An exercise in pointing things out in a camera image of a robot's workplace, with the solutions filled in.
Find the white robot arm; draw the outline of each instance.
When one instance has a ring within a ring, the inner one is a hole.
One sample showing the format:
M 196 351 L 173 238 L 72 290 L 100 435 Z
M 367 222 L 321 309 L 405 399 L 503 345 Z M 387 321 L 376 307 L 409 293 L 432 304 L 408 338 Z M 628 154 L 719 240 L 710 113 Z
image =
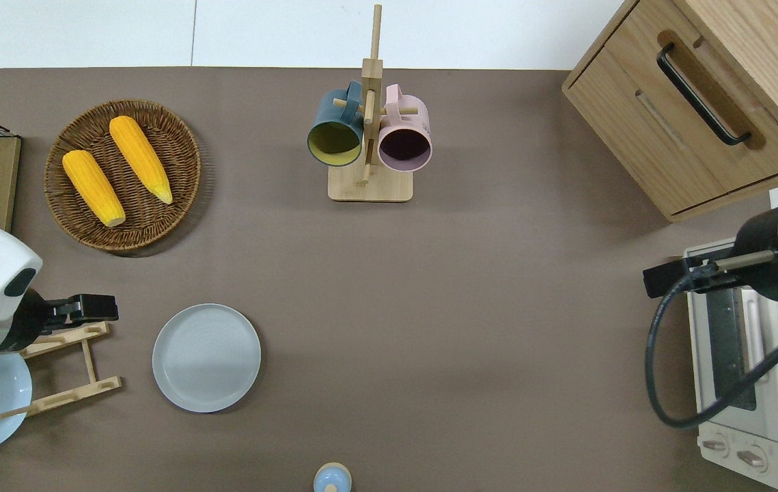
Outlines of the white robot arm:
M 37 336 L 97 320 L 117 320 L 113 296 L 77 294 L 46 301 L 30 289 L 42 259 L 0 230 L 0 352 L 25 348 Z

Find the round woven tray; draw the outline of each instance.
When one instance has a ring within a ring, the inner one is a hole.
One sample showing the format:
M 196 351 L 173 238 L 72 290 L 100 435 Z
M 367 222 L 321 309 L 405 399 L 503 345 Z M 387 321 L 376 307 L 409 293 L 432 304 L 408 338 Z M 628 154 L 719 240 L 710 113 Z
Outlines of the round woven tray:
M 145 189 L 110 136 L 110 120 L 128 115 L 139 123 L 164 165 L 173 203 Z M 123 224 L 105 227 L 73 187 L 61 159 L 70 150 L 91 152 L 124 208 Z M 148 100 L 111 100 L 79 116 L 61 132 L 48 153 L 45 193 L 48 208 L 74 239 L 104 251 L 130 251 L 170 233 L 195 202 L 201 182 L 201 153 L 188 125 L 164 106 Z

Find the white toaster oven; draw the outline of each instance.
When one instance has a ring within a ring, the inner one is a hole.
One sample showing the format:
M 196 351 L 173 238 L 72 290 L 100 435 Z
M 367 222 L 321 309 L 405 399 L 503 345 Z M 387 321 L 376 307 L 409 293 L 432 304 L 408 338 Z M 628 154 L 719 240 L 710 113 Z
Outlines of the white toaster oven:
M 728 249 L 732 240 L 685 251 Z M 778 302 L 750 288 L 689 293 L 695 399 L 698 411 L 778 345 Z M 754 388 L 698 427 L 708 461 L 778 489 L 778 365 Z

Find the mug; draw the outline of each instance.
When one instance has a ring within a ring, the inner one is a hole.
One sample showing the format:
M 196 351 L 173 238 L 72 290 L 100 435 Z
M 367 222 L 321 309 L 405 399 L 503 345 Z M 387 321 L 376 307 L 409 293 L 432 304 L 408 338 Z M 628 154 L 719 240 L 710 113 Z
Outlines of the mug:
M 401 108 L 416 108 L 419 113 L 401 115 Z M 419 171 L 432 159 L 426 104 L 419 97 L 401 94 L 401 87 L 394 84 L 386 87 L 385 109 L 377 143 L 380 162 L 395 171 Z
M 345 108 L 333 100 L 346 101 Z M 307 148 L 322 164 L 350 165 L 361 154 L 364 117 L 358 112 L 361 104 L 361 84 L 349 82 L 347 90 L 332 90 L 325 94 L 316 110 L 316 119 L 307 134 Z

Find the black handle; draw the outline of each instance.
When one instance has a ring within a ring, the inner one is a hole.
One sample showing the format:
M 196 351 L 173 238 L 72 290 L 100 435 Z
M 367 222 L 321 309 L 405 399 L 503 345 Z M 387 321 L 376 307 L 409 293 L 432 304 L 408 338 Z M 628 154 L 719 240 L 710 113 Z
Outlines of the black handle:
M 723 126 L 719 120 L 717 120 L 717 117 L 704 104 L 701 97 L 698 97 L 698 94 L 692 90 L 692 87 L 689 87 L 689 84 L 683 80 L 682 75 L 677 72 L 673 65 L 671 65 L 671 62 L 667 59 L 667 54 L 672 49 L 673 43 L 667 44 L 667 46 L 659 52 L 659 57 L 656 58 L 656 64 L 659 65 L 659 68 L 661 68 L 661 71 L 663 71 L 667 80 L 670 80 L 671 83 L 673 83 L 673 86 L 680 91 L 683 99 L 686 99 L 686 102 L 692 106 L 692 109 L 698 113 L 698 116 L 701 116 L 705 124 L 710 127 L 710 130 L 712 130 L 726 146 L 736 146 L 736 144 L 740 144 L 741 142 L 744 142 L 744 140 L 747 140 L 747 138 L 750 138 L 749 131 L 740 137 L 735 137 L 726 130 L 725 126 Z

